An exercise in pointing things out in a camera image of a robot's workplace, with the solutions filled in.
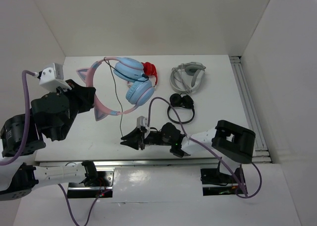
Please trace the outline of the pink blue cat-ear headphones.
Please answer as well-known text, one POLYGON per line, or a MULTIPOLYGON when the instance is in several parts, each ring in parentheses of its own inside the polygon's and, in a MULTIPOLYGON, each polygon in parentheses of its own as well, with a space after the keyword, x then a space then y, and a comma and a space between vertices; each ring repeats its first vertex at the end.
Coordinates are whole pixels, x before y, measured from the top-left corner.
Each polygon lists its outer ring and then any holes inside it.
POLYGON ((94 97, 94 116, 100 121, 107 116, 120 116, 135 111, 144 105, 154 94, 154 82, 150 77, 145 82, 140 79, 127 82, 124 78, 137 71, 130 66, 133 58, 106 56, 94 62, 90 67, 76 70, 85 87, 94 87, 97 81, 97 90, 94 97))

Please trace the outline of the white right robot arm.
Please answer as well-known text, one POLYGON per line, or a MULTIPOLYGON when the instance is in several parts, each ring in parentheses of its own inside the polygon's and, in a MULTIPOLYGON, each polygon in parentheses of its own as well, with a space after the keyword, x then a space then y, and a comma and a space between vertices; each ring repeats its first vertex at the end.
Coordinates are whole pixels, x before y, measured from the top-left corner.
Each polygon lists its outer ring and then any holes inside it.
POLYGON ((135 150, 152 145, 169 146, 170 152, 179 158, 210 149, 216 155, 223 155, 227 166, 219 167, 216 177, 221 182, 228 182, 240 164, 252 163, 255 136, 253 131, 226 120, 218 121, 215 129, 188 136, 170 122, 161 130, 139 123, 132 132, 121 137, 120 144, 135 150))

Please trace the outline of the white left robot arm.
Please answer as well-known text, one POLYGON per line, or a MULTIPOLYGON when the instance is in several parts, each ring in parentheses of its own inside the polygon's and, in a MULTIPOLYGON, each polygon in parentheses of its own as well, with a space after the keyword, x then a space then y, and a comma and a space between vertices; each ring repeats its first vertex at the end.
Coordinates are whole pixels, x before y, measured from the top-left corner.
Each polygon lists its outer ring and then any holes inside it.
POLYGON ((94 104, 94 87, 71 84, 71 90, 57 88, 30 101, 24 114, 8 119, 0 131, 0 199, 22 198, 40 187, 81 183, 94 185, 98 173, 94 162, 83 161, 61 167, 40 167, 30 164, 37 150, 44 149, 44 138, 65 140, 75 118, 89 111, 94 104))

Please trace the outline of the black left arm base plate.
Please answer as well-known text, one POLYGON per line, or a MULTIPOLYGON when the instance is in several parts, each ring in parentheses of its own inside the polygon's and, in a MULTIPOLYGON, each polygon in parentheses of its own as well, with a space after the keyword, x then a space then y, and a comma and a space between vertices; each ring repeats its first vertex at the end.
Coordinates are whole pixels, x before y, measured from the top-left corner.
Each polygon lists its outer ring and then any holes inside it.
POLYGON ((89 185, 84 183, 69 183, 67 187, 67 197, 69 199, 88 199, 88 198, 112 198, 114 169, 97 169, 98 177, 89 185))

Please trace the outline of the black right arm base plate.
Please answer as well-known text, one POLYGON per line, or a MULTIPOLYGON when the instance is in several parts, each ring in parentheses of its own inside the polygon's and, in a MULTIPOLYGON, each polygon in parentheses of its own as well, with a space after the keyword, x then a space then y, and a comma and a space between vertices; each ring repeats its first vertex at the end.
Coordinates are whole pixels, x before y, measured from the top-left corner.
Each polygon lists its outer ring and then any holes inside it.
POLYGON ((204 196, 243 195, 243 191, 232 175, 220 173, 216 168, 201 169, 204 196))

